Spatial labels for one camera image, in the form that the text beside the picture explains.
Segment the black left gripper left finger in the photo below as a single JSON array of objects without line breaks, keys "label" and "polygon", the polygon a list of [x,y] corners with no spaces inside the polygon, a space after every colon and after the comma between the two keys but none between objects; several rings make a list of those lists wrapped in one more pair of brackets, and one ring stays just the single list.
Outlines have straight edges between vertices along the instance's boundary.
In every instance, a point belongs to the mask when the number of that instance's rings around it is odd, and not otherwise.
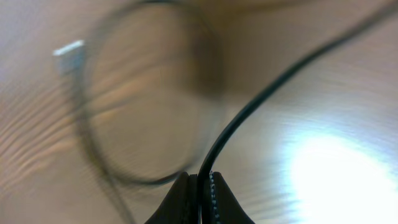
[{"label": "black left gripper left finger", "polygon": [[197,175],[183,172],[145,224],[198,224]]}]

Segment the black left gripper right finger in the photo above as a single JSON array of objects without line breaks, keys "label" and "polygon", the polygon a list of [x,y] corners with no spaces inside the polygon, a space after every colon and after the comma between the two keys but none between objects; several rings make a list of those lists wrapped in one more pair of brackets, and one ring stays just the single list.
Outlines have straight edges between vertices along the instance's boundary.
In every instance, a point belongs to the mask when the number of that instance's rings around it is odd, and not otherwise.
[{"label": "black left gripper right finger", "polygon": [[254,224],[220,172],[207,180],[207,224]]}]

